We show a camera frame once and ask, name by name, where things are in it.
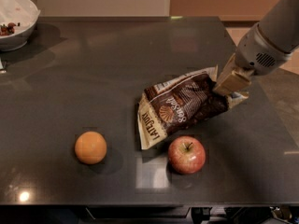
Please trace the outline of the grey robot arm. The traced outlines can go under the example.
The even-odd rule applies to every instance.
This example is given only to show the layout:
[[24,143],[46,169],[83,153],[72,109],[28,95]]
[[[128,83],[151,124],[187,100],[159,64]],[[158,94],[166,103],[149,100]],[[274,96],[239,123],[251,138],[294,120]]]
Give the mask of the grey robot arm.
[[272,73],[299,47],[299,0],[278,3],[240,39],[214,92],[228,95],[248,87],[253,76]]

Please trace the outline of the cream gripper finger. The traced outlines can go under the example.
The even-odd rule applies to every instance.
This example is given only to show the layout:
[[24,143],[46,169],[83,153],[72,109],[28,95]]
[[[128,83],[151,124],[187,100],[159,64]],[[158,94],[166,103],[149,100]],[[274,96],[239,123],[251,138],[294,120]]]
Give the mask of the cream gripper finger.
[[241,91],[251,84],[251,70],[233,69],[221,73],[213,91],[219,95],[228,95]]
[[228,83],[239,83],[242,79],[241,76],[242,68],[235,62],[235,54],[233,54],[226,65],[224,65],[218,79],[217,83],[221,84],[224,82]]

